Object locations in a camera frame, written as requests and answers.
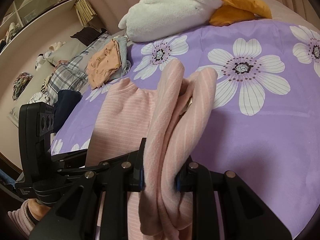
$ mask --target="camera lens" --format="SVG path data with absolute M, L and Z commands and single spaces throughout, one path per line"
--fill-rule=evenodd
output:
M 50 128 L 50 117 L 48 116 L 47 117 L 47 130 L 49 130 Z
M 41 119 L 41 129 L 44 130 L 45 127 L 45 119 L 44 117 Z

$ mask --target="hand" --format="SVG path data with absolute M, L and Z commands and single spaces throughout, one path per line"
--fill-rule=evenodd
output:
M 35 198 L 28 200 L 28 207 L 31 215 L 38 221 L 40 221 L 51 209 L 50 207 L 39 204 Z

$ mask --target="metal screw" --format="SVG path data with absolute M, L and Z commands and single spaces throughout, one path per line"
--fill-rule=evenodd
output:
M 84 176 L 87 178 L 87 179 L 91 179 L 93 176 L 94 176 L 94 172 L 93 171 L 87 171 Z
M 129 162 L 124 162 L 124 163 L 121 164 L 121 166 L 122 166 L 122 168 L 127 169 L 127 168 L 130 168 L 130 167 L 131 167 L 131 163 L 129 163 Z
M 231 178 L 231 179 L 236 176 L 236 174 L 233 171 L 227 171 L 226 175 L 227 175 L 228 178 Z
M 199 167 L 199 164 L 195 163 L 195 162 L 191 162 L 191 163 L 189 163 L 189 167 L 192 168 L 192 169 L 196 169 L 196 168 Z

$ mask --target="black pillow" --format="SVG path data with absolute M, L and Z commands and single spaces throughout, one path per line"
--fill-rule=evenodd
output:
M 89 46 L 101 35 L 96 29 L 91 27 L 84 27 L 81 31 L 77 32 L 71 38 L 76 38 L 81 41 L 84 45 Z

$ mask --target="plaid cloth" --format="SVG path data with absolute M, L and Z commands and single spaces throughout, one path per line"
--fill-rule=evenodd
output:
M 73 59 L 66 63 L 66 66 L 70 69 L 79 70 L 79 64 L 83 57 L 88 55 L 90 51 L 99 50 L 105 45 L 106 39 L 110 36 L 108 32 L 103 33 L 97 40 L 93 41 L 84 51 L 75 56 Z
M 87 81 L 87 76 L 80 70 L 70 69 L 64 64 L 59 65 L 48 86 L 50 104 L 53 105 L 58 101 L 58 92 L 60 90 L 79 91 Z

